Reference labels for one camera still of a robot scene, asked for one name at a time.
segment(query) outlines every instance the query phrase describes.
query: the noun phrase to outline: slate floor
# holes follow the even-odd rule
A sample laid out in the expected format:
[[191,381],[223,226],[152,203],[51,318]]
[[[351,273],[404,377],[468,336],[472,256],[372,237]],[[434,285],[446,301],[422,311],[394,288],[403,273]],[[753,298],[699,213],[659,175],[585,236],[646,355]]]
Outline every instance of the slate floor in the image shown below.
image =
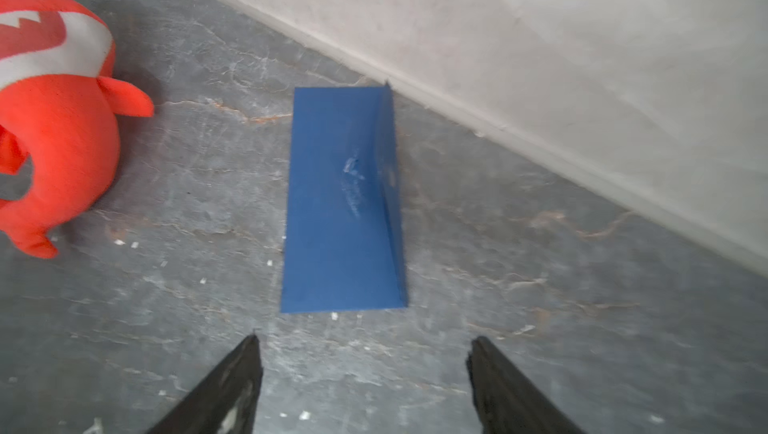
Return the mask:
[[477,335],[587,432],[764,432],[768,280],[400,97],[411,307],[278,314],[292,89],[370,82],[215,0],[80,1],[157,117],[56,260],[0,239],[4,432],[143,432],[252,330],[256,432],[479,434]]

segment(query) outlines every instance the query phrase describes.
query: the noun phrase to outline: stuffed animal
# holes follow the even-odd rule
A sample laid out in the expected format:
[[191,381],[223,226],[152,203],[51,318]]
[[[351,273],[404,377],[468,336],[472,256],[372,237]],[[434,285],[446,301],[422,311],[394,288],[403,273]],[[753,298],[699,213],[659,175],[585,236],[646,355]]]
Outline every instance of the stuffed animal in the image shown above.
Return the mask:
[[21,251],[51,258],[49,229],[109,187],[120,138],[113,113],[149,117],[135,86],[112,79],[107,26],[73,0],[0,0],[0,173],[32,157],[32,186],[0,200],[0,230]]

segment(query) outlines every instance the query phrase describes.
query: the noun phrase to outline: plush toy body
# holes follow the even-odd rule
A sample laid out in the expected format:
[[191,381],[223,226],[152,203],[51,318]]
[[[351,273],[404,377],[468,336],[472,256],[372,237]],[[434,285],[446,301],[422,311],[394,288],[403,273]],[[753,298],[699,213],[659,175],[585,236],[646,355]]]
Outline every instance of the plush toy body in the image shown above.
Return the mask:
[[32,186],[0,200],[0,230],[32,256],[57,250],[52,227],[111,184],[120,138],[113,113],[151,116],[149,97],[109,76],[107,26],[72,0],[0,0],[0,173],[32,157]]

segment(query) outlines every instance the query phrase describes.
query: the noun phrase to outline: red mouth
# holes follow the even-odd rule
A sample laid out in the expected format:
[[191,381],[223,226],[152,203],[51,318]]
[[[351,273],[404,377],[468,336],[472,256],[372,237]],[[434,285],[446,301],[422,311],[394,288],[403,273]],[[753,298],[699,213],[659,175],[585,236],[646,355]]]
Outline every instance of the red mouth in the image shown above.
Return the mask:
[[0,59],[64,44],[67,29],[62,16],[56,11],[42,11],[38,14],[40,22],[20,18],[18,27],[0,24]]

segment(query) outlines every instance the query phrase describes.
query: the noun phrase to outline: orange stuffed shark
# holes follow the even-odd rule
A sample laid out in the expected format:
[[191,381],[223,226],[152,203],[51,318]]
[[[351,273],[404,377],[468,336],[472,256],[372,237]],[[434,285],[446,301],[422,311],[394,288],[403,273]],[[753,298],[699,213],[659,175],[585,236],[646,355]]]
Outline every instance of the orange stuffed shark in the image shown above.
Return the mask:
[[21,251],[51,258],[49,229],[109,187],[120,138],[113,113],[149,117],[135,86],[112,79],[107,26],[73,0],[0,0],[0,173],[32,156],[32,186],[0,200],[0,230]]

